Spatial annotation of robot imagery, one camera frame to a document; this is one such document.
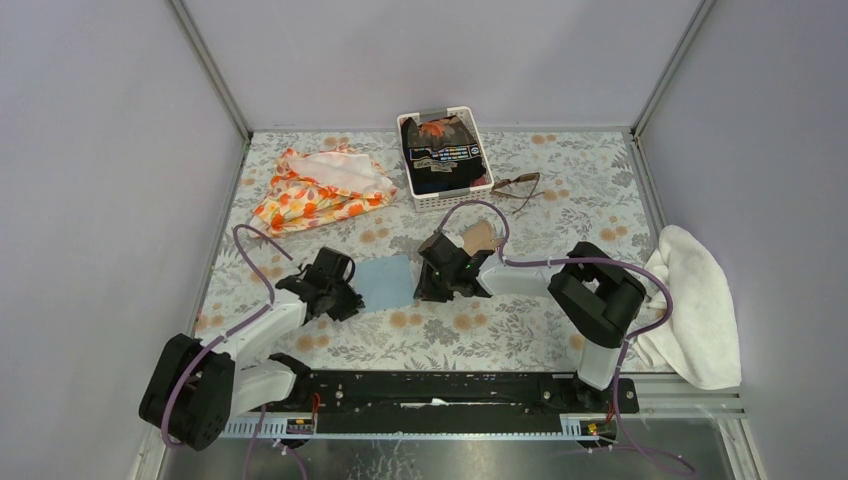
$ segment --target gray floral pattern surface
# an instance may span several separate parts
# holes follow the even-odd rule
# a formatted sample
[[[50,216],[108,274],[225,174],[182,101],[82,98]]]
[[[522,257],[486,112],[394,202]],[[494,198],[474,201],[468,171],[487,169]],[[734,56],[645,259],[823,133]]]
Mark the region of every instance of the gray floral pattern surface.
[[[481,135],[496,178],[542,174],[537,192],[543,194],[518,213],[509,212],[523,200],[492,197],[510,221],[507,255],[561,256],[578,241],[588,240],[613,258],[640,265],[647,260],[654,241],[620,133]],[[340,143],[380,162],[399,189],[395,200],[365,215],[279,238],[294,262],[260,240],[246,237],[242,243],[248,254],[272,281],[296,273],[297,265],[310,262],[322,246],[342,251],[357,262],[405,254],[417,279],[418,246],[432,234],[444,212],[415,212],[397,133],[256,133],[198,315],[198,333],[210,326],[235,324],[267,301],[267,291],[239,257],[230,230],[250,219],[267,191],[276,158],[289,147],[317,152]],[[498,218],[479,206],[458,210],[446,228],[459,233],[481,217],[502,230]],[[643,308],[633,328],[654,321],[661,313]],[[286,352],[312,368],[572,371],[583,342],[553,300],[458,296],[447,304],[415,302],[341,323],[316,319],[280,338],[266,353]],[[647,366],[632,351],[624,370],[670,371]]]

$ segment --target orange floral cloth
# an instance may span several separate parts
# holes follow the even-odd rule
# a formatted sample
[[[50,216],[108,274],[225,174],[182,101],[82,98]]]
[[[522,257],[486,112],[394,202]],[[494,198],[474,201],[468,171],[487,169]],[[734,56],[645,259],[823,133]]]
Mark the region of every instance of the orange floral cloth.
[[[277,159],[268,194],[250,224],[280,236],[382,208],[395,193],[386,171],[347,145],[316,154],[289,148]]]

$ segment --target lavender wall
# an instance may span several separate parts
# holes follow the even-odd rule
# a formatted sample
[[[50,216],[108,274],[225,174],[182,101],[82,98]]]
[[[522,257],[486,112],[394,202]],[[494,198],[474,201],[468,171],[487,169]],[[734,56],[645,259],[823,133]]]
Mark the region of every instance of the lavender wall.
[[[733,290],[769,478],[844,476],[848,3],[720,1],[644,137]]]
[[[631,125],[698,0],[188,0],[255,129]]]
[[[164,1],[3,2],[3,478],[126,478],[240,140]]]

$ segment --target pair of sunglasses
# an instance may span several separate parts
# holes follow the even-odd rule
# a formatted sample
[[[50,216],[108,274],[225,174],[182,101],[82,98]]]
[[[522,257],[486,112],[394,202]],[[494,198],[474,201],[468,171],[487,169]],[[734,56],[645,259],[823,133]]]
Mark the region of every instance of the pair of sunglasses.
[[[518,213],[519,210],[521,210],[522,208],[524,208],[525,205],[527,205],[527,202],[529,202],[531,198],[538,197],[539,195],[542,195],[544,193],[544,192],[535,193],[536,187],[539,185],[539,179],[541,177],[542,177],[541,173],[533,172],[533,173],[525,173],[523,175],[519,175],[518,177],[516,177],[512,180],[498,180],[497,182],[495,182],[495,185],[492,187],[492,195],[495,195],[495,196],[498,196],[498,197],[504,197],[504,198],[517,198],[519,200],[524,200],[524,203],[522,203],[521,206],[518,207],[517,210],[512,212],[513,214]],[[516,183],[526,183],[526,182],[533,182],[533,188],[530,189],[530,194],[528,194],[526,196],[515,195],[515,194],[509,193],[509,192],[498,191],[498,190],[507,188],[510,185],[515,185]]]

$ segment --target white plastic basket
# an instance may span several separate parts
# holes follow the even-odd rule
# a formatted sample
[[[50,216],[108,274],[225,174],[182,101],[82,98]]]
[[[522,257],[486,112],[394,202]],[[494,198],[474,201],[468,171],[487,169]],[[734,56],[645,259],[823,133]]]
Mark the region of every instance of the white plastic basket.
[[[409,184],[409,193],[412,195],[412,200],[415,202],[416,212],[429,212],[431,210],[441,210],[450,208],[459,202],[465,200],[477,199],[488,200],[489,194],[492,192],[492,187],[495,185],[494,177],[492,176],[492,168],[489,166],[489,159],[486,157],[486,149],[483,148],[483,142],[480,140],[480,132],[477,131],[477,124],[474,122],[474,115],[471,114],[471,109],[468,107],[449,107],[441,110],[432,110],[428,112],[413,112],[398,115],[398,135],[402,136],[401,125],[407,118],[412,118],[416,123],[427,122],[437,118],[444,118],[449,115],[456,115],[462,120],[462,123],[468,128],[477,144],[480,145],[480,156],[483,157],[483,163],[486,166],[486,178],[488,183],[477,187],[461,188],[459,190],[447,190],[438,193],[426,193],[416,195],[412,188],[412,177],[409,175],[409,165],[406,162],[406,155],[403,152],[403,141],[401,141],[401,158],[406,168],[406,181]]]

